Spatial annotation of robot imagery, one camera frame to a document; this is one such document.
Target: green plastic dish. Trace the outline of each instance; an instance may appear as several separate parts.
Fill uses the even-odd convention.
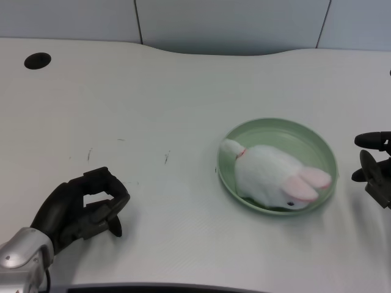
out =
[[[217,168],[220,178],[228,191],[246,206],[267,214],[297,215],[319,207],[334,193],[338,179],[337,162],[327,143],[311,129],[288,120],[264,118],[239,125],[225,138],[235,140],[246,148],[255,145],[272,145],[294,156],[304,165],[320,168],[332,177],[330,187],[320,191],[317,201],[304,209],[267,208],[251,198],[239,197],[234,175],[235,158],[219,151]]]

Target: bunny ear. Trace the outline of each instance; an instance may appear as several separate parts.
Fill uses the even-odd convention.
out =
[[[282,184],[282,190],[291,197],[301,201],[315,201],[317,192],[299,176],[291,176]]]
[[[331,176],[318,168],[304,167],[299,176],[314,188],[327,189],[331,184]]]

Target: white table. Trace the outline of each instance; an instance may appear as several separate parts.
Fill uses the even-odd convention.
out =
[[[26,69],[35,52],[52,62]],[[391,52],[192,56],[131,43],[0,39],[0,241],[29,226],[61,182],[107,166],[131,194],[123,237],[69,246],[52,267],[54,287],[391,292],[391,211],[350,179],[359,168],[354,136],[391,128],[390,69]],[[340,177],[323,208],[269,217],[223,189],[220,140],[260,117],[307,125],[332,147]]]

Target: white plush rabbit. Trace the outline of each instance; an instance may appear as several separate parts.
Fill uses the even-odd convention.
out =
[[[235,180],[240,197],[251,197],[266,207],[302,209],[318,198],[315,189],[327,189],[331,176],[305,167],[295,157],[269,145],[245,148],[225,139],[222,151],[236,156]]]

